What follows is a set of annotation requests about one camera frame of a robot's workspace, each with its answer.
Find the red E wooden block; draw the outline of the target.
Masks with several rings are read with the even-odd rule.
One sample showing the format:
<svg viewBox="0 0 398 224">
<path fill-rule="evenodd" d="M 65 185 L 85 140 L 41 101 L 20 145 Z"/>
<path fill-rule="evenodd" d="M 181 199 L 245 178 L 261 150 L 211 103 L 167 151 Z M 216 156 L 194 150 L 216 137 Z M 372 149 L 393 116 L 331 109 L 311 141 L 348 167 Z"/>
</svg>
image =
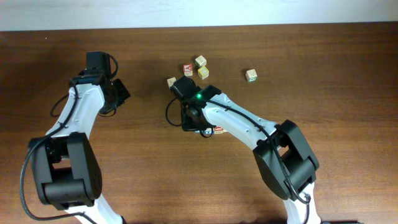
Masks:
<svg viewBox="0 0 398 224">
<path fill-rule="evenodd" d="M 216 127 L 214 128 L 214 133 L 215 133 L 215 134 L 223 134 L 223 133 L 224 133 L 224 129 L 221 128 L 221 127 L 219 127 L 219 126 L 216 126 Z"/>
</svg>

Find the blue side block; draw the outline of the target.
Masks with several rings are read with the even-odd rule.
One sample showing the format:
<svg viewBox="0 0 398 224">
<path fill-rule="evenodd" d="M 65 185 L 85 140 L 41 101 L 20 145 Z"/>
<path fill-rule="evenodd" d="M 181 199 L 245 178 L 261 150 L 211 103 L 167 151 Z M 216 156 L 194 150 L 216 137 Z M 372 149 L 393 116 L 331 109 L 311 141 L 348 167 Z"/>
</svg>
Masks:
<svg viewBox="0 0 398 224">
<path fill-rule="evenodd" d="M 202 132 L 202 134 L 204 134 L 204 135 L 206 136 L 206 135 L 212 135 L 212 134 L 214 134 L 214 133 L 215 133 L 215 130 L 212 129 L 212 128 L 207 128 L 206 130 L 201 131 L 201 132 Z"/>
</svg>

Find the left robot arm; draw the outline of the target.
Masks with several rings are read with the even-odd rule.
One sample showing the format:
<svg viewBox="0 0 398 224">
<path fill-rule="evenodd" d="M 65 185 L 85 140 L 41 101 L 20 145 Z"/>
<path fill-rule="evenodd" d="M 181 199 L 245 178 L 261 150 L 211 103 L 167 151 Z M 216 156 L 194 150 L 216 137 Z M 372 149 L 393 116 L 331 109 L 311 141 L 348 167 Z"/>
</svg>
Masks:
<svg viewBox="0 0 398 224">
<path fill-rule="evenodd" d="M 32 169 L 40 202 L 63 214 L 50 220 L 76 217 L 81 223 L 125 223 L 123 216 L 110 207 L 102 194 L 102 174 L 89 138 L 97 116 L 115 115 L 130 94 L 121 80 L 116 59 L 106 52 L 88 52 L 86 67 L 69 81 L 67 102 L 57 122 L 45 136 L 28 144 L 22 165 L 19 195 L 26 214 L 24 176 Z"/>
</svg>

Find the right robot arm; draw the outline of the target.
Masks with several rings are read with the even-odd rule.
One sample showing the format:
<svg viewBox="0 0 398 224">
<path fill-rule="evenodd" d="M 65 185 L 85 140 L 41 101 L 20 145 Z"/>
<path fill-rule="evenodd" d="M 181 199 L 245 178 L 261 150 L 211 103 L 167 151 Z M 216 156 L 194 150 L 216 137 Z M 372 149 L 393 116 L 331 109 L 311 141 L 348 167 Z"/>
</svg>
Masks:
<svg viewBox="0 0 398 224">
<path fill-rule="evenodd" d="M 221 128 L 252 150 L 264 183 L 284 202 L 288 223 L 321 222 L 313 196 L 319 161 L 294 122 L 258 117 L 215 86 L 200 88 L 186 76 L 169 81 L 169 88 L 184 131 L 209 138 Z"/>
</svg>

